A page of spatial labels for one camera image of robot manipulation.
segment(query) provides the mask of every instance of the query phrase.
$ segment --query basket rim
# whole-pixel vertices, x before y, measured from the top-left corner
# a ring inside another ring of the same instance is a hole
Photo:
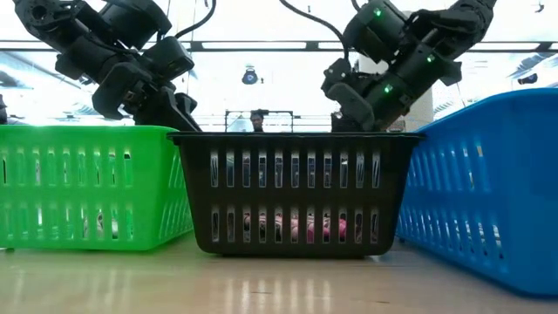
[[[221,138],[234,138],[234,137],[250,137],[250,138],[266,138],[266,137],[290,137],[290,138],[406,138],[425,140],[424,133],[385,133],[385,132],[370,132],[370,133],[246,133],[246,132],[171,132],[167,134],[170,140],[179,140],[182,138],[203,138],[203,137],[221,137]]]

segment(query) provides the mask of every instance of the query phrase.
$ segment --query blue plastic basket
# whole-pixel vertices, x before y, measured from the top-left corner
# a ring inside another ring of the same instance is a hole
[[[507,92],[418,132],[398,236],[515,290],[558,295],[558,89]]]

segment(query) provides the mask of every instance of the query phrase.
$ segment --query black plastic basket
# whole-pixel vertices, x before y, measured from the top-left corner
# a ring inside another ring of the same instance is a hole
[[[423,139],[409,133],[169,137],[180,146],[202,250],[304,257],[389,250],[412,149]]]

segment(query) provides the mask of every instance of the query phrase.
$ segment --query table surface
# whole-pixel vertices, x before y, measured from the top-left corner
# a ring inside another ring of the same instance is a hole
[[[557,313],[410,245],[363,260],[232,259],[192,235],[150,253],[0,252],[5,314]]]

